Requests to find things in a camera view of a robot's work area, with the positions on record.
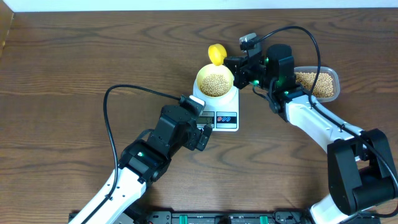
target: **green connector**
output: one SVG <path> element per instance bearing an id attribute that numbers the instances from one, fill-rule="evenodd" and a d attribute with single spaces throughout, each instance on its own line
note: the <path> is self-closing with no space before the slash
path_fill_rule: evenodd
<path id="1" fill-rule="evenodd" d="M 260 224 L 268 224 L 268 216 L 260 217 Z"/>
<path id="2" fill-rule="evenodd" d="M 188 216 L 187 215 L 180 215 L 180 224 L 188 224 Z"/>

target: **white wall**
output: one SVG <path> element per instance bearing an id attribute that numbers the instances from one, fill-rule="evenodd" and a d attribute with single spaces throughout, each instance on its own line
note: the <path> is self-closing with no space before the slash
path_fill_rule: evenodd
<path id="1" fill-rule="evenodd" d="M 398 0 L 4 0 L 14 12 L 398 7 Z"/>

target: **digital kitchen scale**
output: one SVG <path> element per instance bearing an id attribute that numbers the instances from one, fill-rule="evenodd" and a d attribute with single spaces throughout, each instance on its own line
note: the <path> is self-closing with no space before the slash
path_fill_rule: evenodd
<path id="1" fill-rule="evenodd" d="M 198 128 L 204 128 L 211 124 L 213 131 L 237 131 L 239 129 L 239 90 L 235 86 L 223 96 L 211 97 L 200 91 L 198 82 L 205 77 L 205 73 L 227 73 L 230 75 L 231 83 L 233 76 L 231 71 L 224 65 L 216 66 L 209 64 L 203 67 L 193 84 L 193 95 L 206 102 L 205 109 L 197 119 Z"/>

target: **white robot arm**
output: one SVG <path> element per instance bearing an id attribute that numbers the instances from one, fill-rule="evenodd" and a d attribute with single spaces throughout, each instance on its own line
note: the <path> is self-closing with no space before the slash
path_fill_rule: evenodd
<path id="1" fill-rule="evenodd" d="M 266 99 L 274 113 L 305 131 L 327 153 L 330 195 L 312 206 L 310 213 L 316 224 L 345 222 L 358 212 L 364 214 L 363 210 L 398 196 L 397 172 L 388 140 L 378 129 L 363 131 L 343 121 L 319 104 L 311 91 L 296 83 L 290 46 L 275 44 L 267 49 L 266 56 L 262 55 L 260 42 L 286 29 L 300 29 L 311 37 L 319 72 L 318 45 L 309 31 L 297 26 L 275 30 L 262 38 L 255 34 L 241 38 L 241 50 L 247 56 L 227 57 L 224 65 L 234 74 L 235 86 L 242 89 L 252 83 L 253 92 Z M 257 93 L 255 87 L 268 93 Z M 369 166 L 358 170 L 358 160 L 369 161 Z M 396 213 L 398 208 L 388 215 L 372 215 L 388 217 Z"/>
<path id="2" fill-rule="evenodd" d="M 147 187 L 167 171 L 171 157 L 182 146 L 190 150 L 204 150 L 210 138 L 211 127 L 205 126 L 200 130 L 196 124 L 204 107 L 205 102 L 194 96 L 181 96 L 178 106 L 164 106 L 156 128 L 144 131 L 123 151 L 118 162 L 114 192 L 108 196 L 115 170 L 70 224 L 114 223 L 128 206 L 144 194 Z M 148 133 L 147 141 L 141 140 Z"/>
<path id="3" fill-rule="evenodd" d="M 113 223 L 133 202 L 138 200 L 146 190 L 146 183 L 137 180 L 139 176 L 127 167 L 119 169 L 118 186 L 112 194 L 112 199 L 87 221 L 87 223 Z M 114 170 L 99 192 L 88 202 L 69 224 L 81 224 L 86 217 L 103 201 L 111 190 L 114 180 Z"/>

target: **yellow scoop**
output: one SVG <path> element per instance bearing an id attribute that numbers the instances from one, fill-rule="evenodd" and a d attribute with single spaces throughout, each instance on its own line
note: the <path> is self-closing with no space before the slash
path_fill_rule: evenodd
<path id="1" fill-rule="evenodd" d="M 226 50 L 221 44 L 213 44 L 209 47 L 209 58 L 211 62 L 217 66 L 224 63 L 226 58 Z"/>

